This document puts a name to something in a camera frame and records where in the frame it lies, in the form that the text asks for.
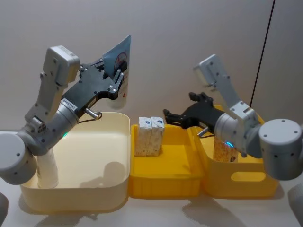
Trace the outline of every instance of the cream plastic bin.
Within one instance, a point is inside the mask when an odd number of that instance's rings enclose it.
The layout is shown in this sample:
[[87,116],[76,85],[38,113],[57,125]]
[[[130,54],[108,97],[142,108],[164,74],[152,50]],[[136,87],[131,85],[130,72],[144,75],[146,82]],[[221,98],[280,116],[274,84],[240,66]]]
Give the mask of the cream plastic bin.
[[[84,116],[81,121],[89,119]],[[21,185],[26,204],[42,213],[111,211],[127,199],[130,171],[130,121],[103,113],[78,124],[53,148],[59,184],[40,189],[35,175]]]

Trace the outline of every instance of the robotic arm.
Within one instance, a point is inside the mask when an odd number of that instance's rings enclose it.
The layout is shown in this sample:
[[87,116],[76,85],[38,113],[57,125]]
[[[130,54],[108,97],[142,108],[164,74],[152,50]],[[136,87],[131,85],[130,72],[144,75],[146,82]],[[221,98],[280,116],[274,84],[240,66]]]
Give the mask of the robotic arm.
[[[122,62],[110,77],[102,59],[80,64],[64,46],[47,49],[39,96],[25,115],[25,126],[17,134],[0,135],[0,177],[9,184],[30,180],[37,169],[34,156],[46,154],[85,113],[95,120],[101,118],[102,113],[90,108],[101,98],[117,99],[126,67]],[[78,70],[80,80],[63,95]]]
[[[256,112],[239,99],[232,87],[230,76],[219,58],[212,55],[194,67],[204,87],[219,91],[223,98],[224,112],[213,107],[213,99],[204,92],[189,93],[195,101],[182,115],[163,110],[168,124],[186,129],[200,126],[202,137],[206,132],[231,143],[243,157],[263,158],[268,175],[278,180],[291,180],[303,171],[302,128],[294,121],[275,119],[261,125]],[[303,185],[289,191],[289,203],[303,226]]]

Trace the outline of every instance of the white wall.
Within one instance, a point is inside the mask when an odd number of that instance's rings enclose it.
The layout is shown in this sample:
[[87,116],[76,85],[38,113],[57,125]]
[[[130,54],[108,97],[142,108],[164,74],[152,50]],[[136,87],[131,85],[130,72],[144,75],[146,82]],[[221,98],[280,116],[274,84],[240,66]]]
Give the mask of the white wall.
[[252,107],[303,123],[303,1],[276,0]]
[[[90,62],[132,35],[131,119],[181,113],[202,86],[192,68],[218,54],[250,101],[271,0],[1,0],[0,129],[18,129],[36,101],[47,47]],[[95,109],[109,111],[100,101]]]

